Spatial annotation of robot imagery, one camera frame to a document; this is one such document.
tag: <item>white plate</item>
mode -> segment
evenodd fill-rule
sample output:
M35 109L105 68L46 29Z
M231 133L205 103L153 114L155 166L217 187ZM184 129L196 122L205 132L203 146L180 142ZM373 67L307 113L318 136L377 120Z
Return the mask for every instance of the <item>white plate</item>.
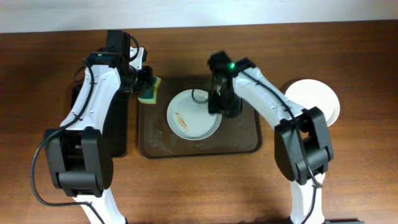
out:
M336 93L326 84L317 80L300 80L286 90L285 96L306 109L317 106L325 115L326 123L331 126L340 113L340 102Z
M192 90L177 94L167 108L167 122L172 131L181 138L201 140L213 134L221 123L221 114L209 114L207 103L192 100ZM194 97L205 101L208 93L195 90Z

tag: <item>wooden table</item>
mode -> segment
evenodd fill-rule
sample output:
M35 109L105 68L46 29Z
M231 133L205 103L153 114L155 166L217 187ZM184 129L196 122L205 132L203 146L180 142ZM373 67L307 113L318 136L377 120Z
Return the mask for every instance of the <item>wooden table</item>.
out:
M249 57L275 85L314 78L337 93L330 128L335 159L323 190L327 220L398 223L398 21L128 30L148 50L159 77L209 73L218 50ZM0 223L88 223L80 207L41 205L29 183L32 156L47 128L70 106L81 58L105 45L106 31L0 35ZM144 159L129 103L127 156L114 159L112 191L129 223L254 223L289 216L290 184L274 161L273 132L262 119L255 154ZM53 187L44 153L39 192L70 202Z

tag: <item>yellow sponge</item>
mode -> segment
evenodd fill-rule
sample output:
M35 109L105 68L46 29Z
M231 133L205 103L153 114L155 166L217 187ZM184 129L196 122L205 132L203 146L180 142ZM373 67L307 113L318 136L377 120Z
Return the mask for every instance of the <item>yellow sponge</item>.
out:
M140 103L156 104L157 87L159 87L160 81L162 81L162 80L160 78L158 78L158 77L154 77L152 79L152 88L144 90L138 96L138 100L140 101Z

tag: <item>black tray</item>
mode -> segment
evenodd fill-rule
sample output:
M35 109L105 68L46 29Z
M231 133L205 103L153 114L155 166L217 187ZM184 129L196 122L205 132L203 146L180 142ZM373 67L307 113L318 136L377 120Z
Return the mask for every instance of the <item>black tray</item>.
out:
M258 113L245 101L239 116L223 118L219 128L206 139L190 141L176 135L167 124L167 107L175 95L192 88L208 90L210 77L162 78L156 104L139 104L138 144L145 158L253 153L260 149Z

